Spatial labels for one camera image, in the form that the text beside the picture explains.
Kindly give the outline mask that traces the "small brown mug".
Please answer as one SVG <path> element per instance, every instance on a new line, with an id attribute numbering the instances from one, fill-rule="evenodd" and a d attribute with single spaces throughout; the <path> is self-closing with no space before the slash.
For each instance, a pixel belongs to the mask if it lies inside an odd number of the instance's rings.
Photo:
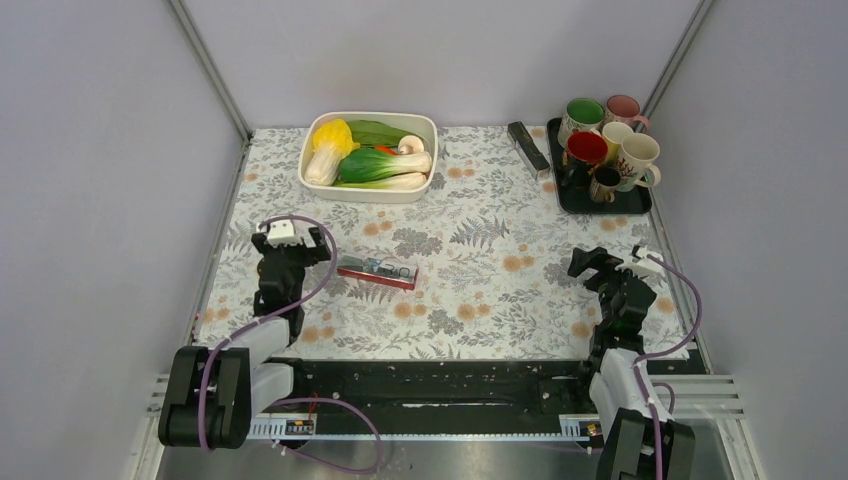
<path id="1" fill-rule="evenodd" d="M 595 203 L 612 203 L 615 191 L 621 184 L 620 173 L 612 167 L 598 167 L 592 174 L 589 197 Z"/>

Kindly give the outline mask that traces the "black interior mug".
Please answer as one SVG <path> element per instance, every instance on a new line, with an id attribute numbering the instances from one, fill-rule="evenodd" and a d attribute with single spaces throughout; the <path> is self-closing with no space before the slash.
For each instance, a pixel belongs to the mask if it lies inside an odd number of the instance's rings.
<path id="1" fill-rule="evenodd" d="M 603 137 L 593 131 L 572 134 L 566 141 L 563 155 L 564 185 L 569 188 L 587 188 L 594 170 L 606 161 L 608 146 Z"/>

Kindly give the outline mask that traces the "tall floral beige mug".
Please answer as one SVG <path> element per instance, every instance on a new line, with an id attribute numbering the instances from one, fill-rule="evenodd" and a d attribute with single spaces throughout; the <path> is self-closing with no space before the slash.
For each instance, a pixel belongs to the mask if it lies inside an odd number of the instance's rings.
<path id="1" fill-rule="evenodd" d="M 661 171 L 655 165 L 660 153 L 660 145 L 653 137 L 643 133 L 626 136 L 620 144 L 615 163 L 621 176 L 617 191 L 657 186 L 662 181 Z"/>

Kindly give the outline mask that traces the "yellow mug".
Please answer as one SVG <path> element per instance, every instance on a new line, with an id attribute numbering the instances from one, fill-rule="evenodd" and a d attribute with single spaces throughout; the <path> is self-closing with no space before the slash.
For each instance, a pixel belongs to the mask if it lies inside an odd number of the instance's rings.
<path id="1" fill-rule="evenodd" d="M 610 121 L 603 126 L 600 135 L 607 145 L 605 164 L 611 164 L 616 161 L 623 140 L 633 133 L 633 128 L 623 122 Z"/>

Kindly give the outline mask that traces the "cream christmas mug green inside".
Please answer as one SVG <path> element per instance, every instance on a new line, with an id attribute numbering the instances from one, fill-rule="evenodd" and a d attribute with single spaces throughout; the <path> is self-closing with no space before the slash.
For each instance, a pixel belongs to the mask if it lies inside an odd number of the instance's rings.
<path id="1" fill-rule="evenodd" d="M 597 128 L 603 123 L 605 116 L 604 107 L 596 100 L 575 98 L 569 101 L 558 131 L 558 143 L 565 147 L 570 136 Z"/>

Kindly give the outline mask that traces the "pink ghost pattern mug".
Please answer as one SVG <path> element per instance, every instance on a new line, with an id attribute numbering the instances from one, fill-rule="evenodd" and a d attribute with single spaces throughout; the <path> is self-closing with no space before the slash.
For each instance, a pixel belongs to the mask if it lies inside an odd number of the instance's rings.
<path id="1" fill-rule="evenodd" d="M 605 123 L 620 122 L 630 127 L 648 130 L 651 126 L 650 120 L 641 114 L 639 102 L 623 94 L 610 96 L 605 102 Z"/>

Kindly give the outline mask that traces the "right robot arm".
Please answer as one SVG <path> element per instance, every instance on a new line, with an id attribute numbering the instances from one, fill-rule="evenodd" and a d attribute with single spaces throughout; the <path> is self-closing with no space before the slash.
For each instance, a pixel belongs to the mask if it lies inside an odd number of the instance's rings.
<path id="1" fill-rule="evenodd" d="M 599 479 L 687 479 L 692 473 L 695 434 L 659 399 L 642 336 L 656 299 L 644 279 L 662 266 L 661 258 L 640 247 L 630 260 L 602 247 L 572 251 L 567 274 L 593 273 L 583 284 L 597 294 L 601 313 L 573 386 L 577 405 L 599 415 L 604 439 Z"/>

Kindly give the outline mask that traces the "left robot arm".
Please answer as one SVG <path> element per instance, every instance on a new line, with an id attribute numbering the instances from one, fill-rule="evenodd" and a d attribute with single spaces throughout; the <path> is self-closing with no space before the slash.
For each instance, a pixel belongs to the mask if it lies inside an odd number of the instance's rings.
<path id="1" fill-rule="evenodd" d="M 291 220 L 267 222 L 251 242 L 261 256 L 253 318 L 213 349 L 186 346 L 175 353 L 158 423 L 165 446 L 236 449 L 252 419 L 275 401 L 288 411 L 309 401 L 308 381 L 269 359 L 300 336 L 302 305 L 320 290 L 304 292 L 306 271 L 335 265 L 335 242 L 326 228 Z"/>

